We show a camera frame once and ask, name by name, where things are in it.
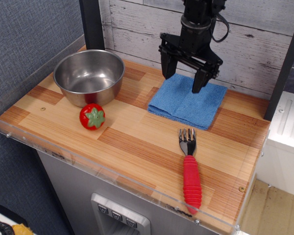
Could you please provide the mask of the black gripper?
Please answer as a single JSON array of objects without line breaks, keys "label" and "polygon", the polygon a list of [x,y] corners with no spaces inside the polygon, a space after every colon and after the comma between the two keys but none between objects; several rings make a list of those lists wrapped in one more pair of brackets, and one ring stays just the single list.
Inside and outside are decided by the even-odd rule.
[{"label": "black gripper", "polygon": [[159,46],[161,53],[161,68],[165,79],[171,78],[177,63],[181,62],[197,70],[192,87],[192,93],[197,94],[210,79],[215,79],[219,74],[219,67],[223,61],[211,50],[210,43],[214,39],[213,32],[216,23],[194,30],[182,26],[181,34],[172,35],[161,33],[162,39]]}]

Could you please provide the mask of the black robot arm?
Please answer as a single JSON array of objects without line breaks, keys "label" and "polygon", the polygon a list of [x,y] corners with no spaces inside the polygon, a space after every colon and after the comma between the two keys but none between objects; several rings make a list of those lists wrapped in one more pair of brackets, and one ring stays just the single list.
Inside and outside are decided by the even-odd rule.
[{"label": "black robot arm", "polygon": [[216,21],[220,20],[229,31],[229,24],[220,12],[225,9],[224,0],[185,0],[184,13],[181,16],[180,35],[161,33],[159,46],[161,54],[161,68],[165,79],[171,78],[180,62],[196,70],[193,93],[199,93],[210,79],[219,74],[219,67],[223,64],[210,48],[211,41],[220,43],[226,39],[215,39],[213,36]]}]

